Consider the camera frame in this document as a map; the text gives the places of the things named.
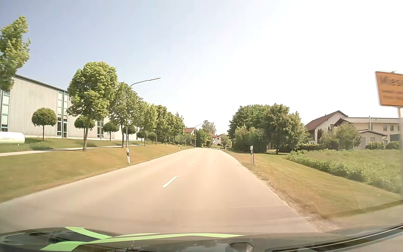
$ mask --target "street lamp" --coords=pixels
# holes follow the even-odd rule
[[[145,81],[140,81],[140,82],[135,82],[135,83],[133,83],[133,84],[131,84],[129,87],[131,88],[134,84],[137,84],[137,83],[141,83],[141,82],[146,82],[146,81],[153,81],[153,80],[157,80],[157,79],[161,79],[161,77],[158,77],[158,78],[155,78],[155,79],[150,79],[150,80],[145,80]],[[127,127],[127,125],[125,126],[125,136],[126,136],[126,138],[127,138],[127,141],[126,141],[126,147],[128,148],[129,147],[129,140],[128,140],[128,135],[129,135],[129,128]]]
[[[195,138],[194,138],[195,146],[194,146],[194,147],[197,147],[197,134],[195,134],[195,129],[197,128],[197,126],[200,126],[200,125],[203,125],[203,124],[204,124],[204,123],[198,124],[198,125],[195,125],[195,127],[194,127],[194,135],[195,135]]]

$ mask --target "asphalt road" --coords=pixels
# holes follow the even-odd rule
[[[316,232],[236,159],[201,148],[0,204],[0,233],[60,226],[123,234]]]

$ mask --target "white propane tank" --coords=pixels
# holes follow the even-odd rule
[[[24,134],[0,131],[0,144],[24,144]]]

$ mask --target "lawn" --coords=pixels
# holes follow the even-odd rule
[[[226,152],[267,181],[280,197],[315,214],[362,209],[399,200],[399,195],[364,183],[333,176],[288,161],[287,153],[255,154]]]
[[[114,140],[88,140],[87,147],[121,145],[121,143],[121,141]],[[129,141],[129,144],[143,144],[143,142]],[[82,139],[45,138],[44,141],[42,141],[41,138],[26,138],[25,143],[20,145],[9,143],[0,144],[0,153],[74,148],[82,146]]]
[[[174,145],[129,148],[131,165],[178,152]],[[0,202],[128,166],[125,148],[0,157]]]
[[[399,150],[355,150],[355,151],[312,151],[305,156],[318,160],[343,163],[349,168],[360,169],[371,184],[373,178],[388,181],[388,191],[397,192],[400,188],[400,151]]]

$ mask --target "windshield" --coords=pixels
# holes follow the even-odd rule
[[[393,227],[403,3],[0,0],[0,246],[252,252],[230,244]]]

